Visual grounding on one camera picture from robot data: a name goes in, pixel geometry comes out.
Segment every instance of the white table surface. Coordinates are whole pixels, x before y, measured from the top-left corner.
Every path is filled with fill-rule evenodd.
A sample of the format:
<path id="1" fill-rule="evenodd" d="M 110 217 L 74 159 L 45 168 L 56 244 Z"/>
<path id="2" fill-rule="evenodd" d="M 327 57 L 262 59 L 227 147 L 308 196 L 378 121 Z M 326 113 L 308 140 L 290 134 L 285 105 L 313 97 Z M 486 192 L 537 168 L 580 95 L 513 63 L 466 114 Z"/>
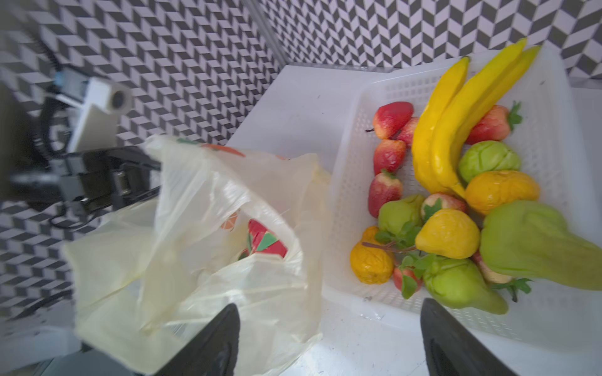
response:
<path id="1" fill-rule="evenodd" d="M 332 171 L 353 101 L 363 86 L 386 78 L 386 73 L 286 66 L 255 105 L 228 145 L 297 157 L 317 153 Z M 602 91 L 574 89 L 594 184 L 602 203 Z M 428 375 L 418 316 L 394 326 L 363 318 L 323 294 L 320 343 L 287 369 L 301 375 Z M 365 310 L 371 304 L 365 302 Z M 590 354 L 559 354 L 500 337 L 474 332 L 518 375 L 602 376 L 600 349 Z"/>

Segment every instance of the plastic bag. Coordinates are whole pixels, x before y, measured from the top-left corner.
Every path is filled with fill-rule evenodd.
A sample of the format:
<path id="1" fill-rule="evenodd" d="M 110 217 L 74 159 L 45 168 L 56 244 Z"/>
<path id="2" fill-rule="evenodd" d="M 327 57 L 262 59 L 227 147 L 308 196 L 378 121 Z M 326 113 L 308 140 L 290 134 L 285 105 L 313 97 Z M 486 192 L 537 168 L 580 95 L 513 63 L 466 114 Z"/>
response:
<path id="1" fill-rule="evenodd" d="M 291 160 L 152 136 L 158 199 L 123 208 L 63 251 L 77 334 L 127 367 L 154 373 L 228 303 L 241 330 L 236 375 L 277 375 L 320 340 L 321 251 L 329 174 Z M 246 248 L 254 218 L 287 247 Z"/>

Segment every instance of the yellow banana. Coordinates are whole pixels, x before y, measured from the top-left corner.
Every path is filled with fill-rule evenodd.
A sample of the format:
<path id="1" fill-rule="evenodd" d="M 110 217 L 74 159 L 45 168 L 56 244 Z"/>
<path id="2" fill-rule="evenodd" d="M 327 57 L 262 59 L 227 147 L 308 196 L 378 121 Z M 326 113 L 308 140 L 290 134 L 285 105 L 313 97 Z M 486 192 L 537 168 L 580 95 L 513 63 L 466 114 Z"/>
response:
<path id="1" fill-rule="evenodd" d="M 437 181 L 430 166 L 430 144 L 433 130 L 441 117 L 441 114 L 458 93 L 468 72 L 468 57 L 461 58 L 456 64 L 443 74 L 435 90 L 430 96 L 422 116 L 416 125 L 414 139 L 412 140 L 412 160 L 414 164 L 414 175 L 416 180 L 431 193 L 450 193 Z"/>
<path id="2" fill-rule="evenodd" d="M 485 114 L 491 110 L 491 108 L 506 94 L 512 86 L 527 72 L 533 60 L 537 57 L 541 46 L 531 47 L 521 54 L 518 58 L 518 61 L 512 66 L 510 72 L 507 75 L 502 77 L 502 80 L 496 85 L 493 90 L 489 92 L 489 95 L 481 102 L 478 109 L 471 112 L 468 116 L 467 120 L 462 124 L 460 130 L 456 134 L 456 139 L 454 140 L 454 144 L 451 147 L 451 161 L 454 166 L 458 165 L 458 161 L 460 160 L 460 154 L 462 153 L 462 146 L 470 131 L 473 130 L 473 127 L 478 124 L 479 120 L 485 116 Z"/>
<path id="3" fill-rule="evenodd" d="M 468 116 L 489 96 L 494 85 L 517 61 L 527 43 L 521 39 L 497 54 L 479 73 L 464 85 L 445 109 L 433 133 L 430 163 L 437 181 L 464 198 L 464 187 L 452 164 L 452 145 Z"/>

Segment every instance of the black and white geometric pattern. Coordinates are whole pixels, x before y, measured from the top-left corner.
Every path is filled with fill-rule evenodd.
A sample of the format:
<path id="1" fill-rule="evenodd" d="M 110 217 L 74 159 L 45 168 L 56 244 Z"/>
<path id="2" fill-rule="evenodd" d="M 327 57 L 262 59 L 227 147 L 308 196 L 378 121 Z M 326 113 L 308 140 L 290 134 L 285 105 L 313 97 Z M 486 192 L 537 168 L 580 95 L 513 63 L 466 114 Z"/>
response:
<path id="1" fill-rule="evenodd" d="M 602 78 L 601 0 L 259 0 L 290 61 L 408 67 L 528 37 Z"/>
<path id="2" fill-rule="evenodd" d="M 62 63 L 132 88 L 119 145 L 156 133 L 225 144 L 280 69 L 240 0 L 3 0 L 2 11 L 9 6 Z M 37 115 L 50 65 L 18 26 L 0 29 L 1 78 Z M 98 221 L 70 232 L 47 224 L 54 209 L 0 205 L 0 316 L 14 316 L 69 286 L 61 241 Z"/>

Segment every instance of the white plastic basket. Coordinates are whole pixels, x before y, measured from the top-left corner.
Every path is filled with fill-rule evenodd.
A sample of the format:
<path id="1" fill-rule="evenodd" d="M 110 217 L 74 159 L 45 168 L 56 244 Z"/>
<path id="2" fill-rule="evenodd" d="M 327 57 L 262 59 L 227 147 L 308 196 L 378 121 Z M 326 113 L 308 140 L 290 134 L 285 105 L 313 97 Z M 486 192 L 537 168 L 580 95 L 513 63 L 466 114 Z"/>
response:
<path id="1" fill-rule="evenodd" d="M 473 55 L 469 76 L 496 53 Z M 383 285 L 360 283 L 352 273 L 349 252 L 364 229 L 376 224 L 368 213 L 367 199 L 374 177 L 372 157 L 380 140 L 374 133 L 364 131 L 372 128 L 378 107 L 387 103 L 408 101 L 414 105 L 415 116 L 419 116 L 439 78 L 456 61 L 392 72 L 359 94 L 335 164 L 332 184 L 335 222 L 331 247 L 324 256 L 324 285 L 336 291 L 340 303 L 370 300 L 376 302 L 381 316 L 398 310 L 419 314 L 423 299 L 429 296 L 423 288 L 404 300 L 393 281 Z M 543 48 L 530 70 L 500 104 L 510 107 L 513 100 L 522 101 L 524 120 L 504 142 L 522 157 L 522 171 L 542 186 L 541 201 L 560 209 L 575 233 L 601 245 L 602 223 L 583 138 L 564 67 L 555 52 Z M 404 197 L 415 193 L 428 195 L 414 178 L 409 150 L 397 176 L 403 182 Z M 518 303 L 502 293 L 509 300 L 507 315 L 491 315 L 476 309 L 450 311 L 470 329 L 516 341 L 555 349 L 591 346 L 602 328 L 602 292 L 581 291 L 546 280 L 538 280 L 532 287 L 533 292 L 521 294 Z"/>

